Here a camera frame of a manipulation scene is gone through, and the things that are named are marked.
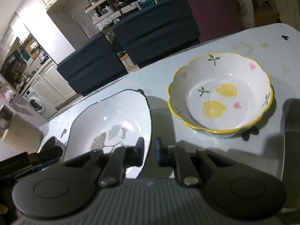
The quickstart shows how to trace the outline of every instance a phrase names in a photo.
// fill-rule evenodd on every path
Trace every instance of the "chair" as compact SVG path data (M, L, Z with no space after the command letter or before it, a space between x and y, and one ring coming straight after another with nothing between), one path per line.
M59 63L57 70L76 93L83 96L127 74L101 32Z
M187 0L201 31L200 43L243 31L237 0Z
M113 31L134 64L143 67L199 43L187 0L166 0L133 13Z

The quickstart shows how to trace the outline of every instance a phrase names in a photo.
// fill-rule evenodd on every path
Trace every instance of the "green sign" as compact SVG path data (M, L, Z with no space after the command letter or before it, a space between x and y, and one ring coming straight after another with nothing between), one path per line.
M157 1L157 3L160 3L160 2L163 2L165 0L156 0L156 1ZM150 7L150 6L153 6L155 4L156 4L155 0L146 0L146 1L142 2L142 3L139 3L139 6L141 7L141 9L144 9L146 7Z

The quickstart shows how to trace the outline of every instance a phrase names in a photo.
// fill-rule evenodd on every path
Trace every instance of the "yellow-rimmed bowl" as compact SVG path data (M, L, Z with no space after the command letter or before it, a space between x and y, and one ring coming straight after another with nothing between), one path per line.
M257 123L273 101L269 75L255 60L211 52L179 68L168 86L168 106L187 126L235 134Z

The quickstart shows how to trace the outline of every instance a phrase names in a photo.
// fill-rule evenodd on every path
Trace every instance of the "yellow scalloped rim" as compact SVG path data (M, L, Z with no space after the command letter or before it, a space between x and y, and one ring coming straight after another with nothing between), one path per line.
M235 52L228 52L228 53L227 53L227 52L209 52L209 53L207 53L207 54L205 54L205 55L203 55L203 56L201 56L201 57L195 57L195 58L189 60L189 62L187 63L187 65L188 65L191 61L193 61L194 59L196 59L196 58L203 58L203 57L208 56L209 54L214 54L214 53L237 54L237 55L239 55L239 56L242 56L241 54L235 53ZM268 80L269 80L269 86L270 86L270 100L269 100L268 105L266 106L266 108L264 109L264 111L262 112L262 114L261 114L258 118L256 118L255 120L253 120L252 122L250 122L250 123L248 123L248 124L242 125L242 126L240 126L240 127L238 127L238 128L235 128L235 129L229 129L229 130L212 130L212 129L208 129L208 128L204 128L204 127L195 126L195 125L190 124L189 122L183 120L183 119L175 112L175 110L174 110L174 109L172 108L172 106L171 106L169 88L170 88L170 85L173 83L176 74L177 74L182 68L184 68L184 67L187 66L187 65L184 65L184 66L182 66L182 67L180 67L179 69L176 70L176 72L175 72L174 75L173 75L172 82L168 85L168 88L167 88L167 93L168 93L168 96L169 96L168 107L169 107L170 111L171 111L176 117L178 117L181 121L183 121L183 122L185 123L185 125L187 125L188 127L193 128L193 129L195 129L195 130L205 130L205 131L207 131L207 132L209 132L209 133L213 133L213 134L231 134L231 133L237 132L237 131L239 131L239 130L241 130L241 129L243 129L243 128L248 128L248 127L253 126L253 125L256 124L259 120L262 119L264 113L265 113L265 112L270 108L270 106L272 105L273 98L274 98L274 92L273 92L273 88L271 87L271 80L270 80L269 74L267 74L267 73L262 69L261 65L260 65L257 61L255 61L253 58L248 58L248 59L250 59L250 60L256 62L256 64L257 64L257 65L260 67L260 69L265 73L265 75L267 76L267 78L268 78Z

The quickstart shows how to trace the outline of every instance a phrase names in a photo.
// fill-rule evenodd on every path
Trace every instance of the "white bowl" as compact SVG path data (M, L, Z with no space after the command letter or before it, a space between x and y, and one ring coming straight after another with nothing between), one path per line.
M146 97L135 90L121 91L84 110L73 122L64 155L64 162L93 149L104 153L121 146L135 146L144 138L144 160L148 154L152 132L150 109ZM127 170L136 178L142 167Z
M211 52L192 59L176 71L167 91L175 116L214 134L253 126L273 101L268 74L237 53Z

